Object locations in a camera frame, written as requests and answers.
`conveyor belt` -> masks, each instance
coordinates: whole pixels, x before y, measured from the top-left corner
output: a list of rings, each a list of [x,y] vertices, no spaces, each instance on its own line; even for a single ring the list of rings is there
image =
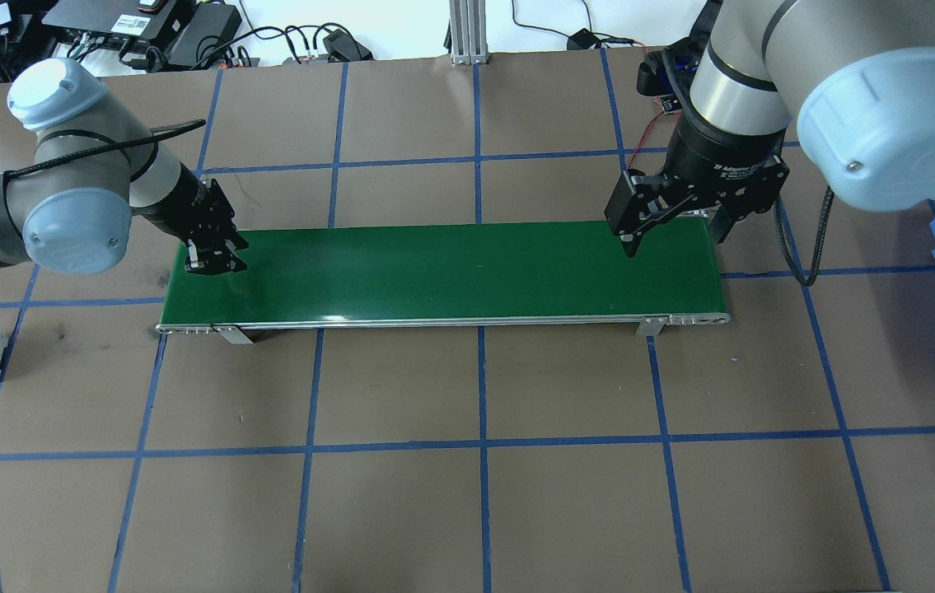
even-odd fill
[[[244,236],[245,273],[187,274],[180,249],[161,331],[727,320],[704,218],[648,234],[635,259],[605,222]]]

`gray object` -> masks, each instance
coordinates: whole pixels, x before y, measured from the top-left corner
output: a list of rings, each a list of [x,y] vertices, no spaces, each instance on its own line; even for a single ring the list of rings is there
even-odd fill
[[[131,208],[101,188],[64,190],[43,199],[24,221],[31,260],[56,273],[103,273],[124,258]]]
[[[690,97],[716,127],[762,134],[788,108],[845,202],[935,198],[935,1],[727,0],[708,53],[726,68],[702,61]]]
[[[489,63],[485,0],[449,0],[449,37],[453,64]]]

